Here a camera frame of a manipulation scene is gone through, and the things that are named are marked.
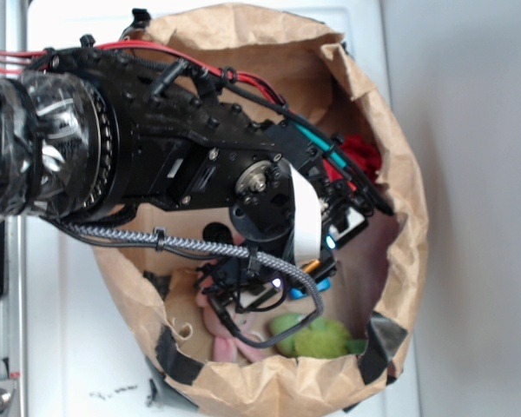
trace stuffed toy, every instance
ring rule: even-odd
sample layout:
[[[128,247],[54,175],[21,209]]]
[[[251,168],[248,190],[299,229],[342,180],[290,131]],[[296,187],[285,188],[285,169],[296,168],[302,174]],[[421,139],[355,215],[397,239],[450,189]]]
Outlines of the stuffed toy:
[[[212,284],[212,278],[208,277],[205,285]],[[213,360],[218,362],[236,362],[237,352],[241,352],[245,358],[251,362],[262,361],[264,354],[254,347],[243,343],[239,339],[233,337],[229,331],[220,323],[218,316],[208,303],[208,298],[201,291],[195,297],[195,301],[199,307],[202,308],[202,320],[208,332],[214,336]],[[231,310],[228,306],[228,311],[232,316],[232,320],[238,325],[241,332],[247,337],[251,338],[249,330],[253,326],[254,313],[238,314]],[[254,334],[257,339],[261,339],[258,334]]]
[[[302,314],[286,313],[270,322],[273,335],[280,334],[303,318]],[[366,341],[355,340],[343,323],[319,317],[308,327],[292,334],[276,347],[287,357],[310,356],[319,359],[334,359],[346,354],[362,354]]]

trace red fabric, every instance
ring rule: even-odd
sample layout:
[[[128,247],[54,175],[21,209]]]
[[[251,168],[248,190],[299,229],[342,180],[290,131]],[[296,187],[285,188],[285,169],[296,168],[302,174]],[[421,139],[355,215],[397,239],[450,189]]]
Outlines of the red fabric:
[[[371,182],[375,182],[377,172],[382,166],[380,152],[374,145],[364,142],[361,135],[347,135],[344,138],[344,144],[340,146],[340,149],[359,165]],[[341,178],[341,175],[328,162],[324,161],[324,164],[330,181]]]

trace blue component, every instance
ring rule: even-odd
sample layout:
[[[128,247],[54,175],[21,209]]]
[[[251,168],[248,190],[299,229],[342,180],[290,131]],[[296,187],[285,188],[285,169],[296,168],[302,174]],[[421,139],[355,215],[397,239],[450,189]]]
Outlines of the blue component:
[[[326,245],[329,249],[336,249],[336,242],[333,241],[330,235],[326,237]]]
[[[320,281],[318,284],[316,284],[316,288],[322,292],[322,291],[325,291],[327,289],[330,288],[330,280],[328,278],[325,278],[324,280]],[[307,296],[307,293],[304,293],[303,291],[297,289],[297,288],[292,288],[289,290],[289,296],[293,299],[293,300],[299,300],[299,298],[303,298],[303,297],[306,297]]]

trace led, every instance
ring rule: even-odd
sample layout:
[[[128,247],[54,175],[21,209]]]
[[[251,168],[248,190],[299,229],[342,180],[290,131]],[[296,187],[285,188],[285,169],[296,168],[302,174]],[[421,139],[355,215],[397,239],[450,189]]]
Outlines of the led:
[[[331,236],[327,236],[327,237],[326,237],[326,245],[327,245],[330,249],[336,249],[336,242],[333,241],[333,239],[332,239]]]

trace metal bracket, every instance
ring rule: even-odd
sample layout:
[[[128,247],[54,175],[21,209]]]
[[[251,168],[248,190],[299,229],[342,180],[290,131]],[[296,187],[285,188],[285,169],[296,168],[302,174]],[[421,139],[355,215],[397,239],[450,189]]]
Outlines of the metal bracket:
[[[21,402],[17,379],[0,380],[0,417],[21,415]]]

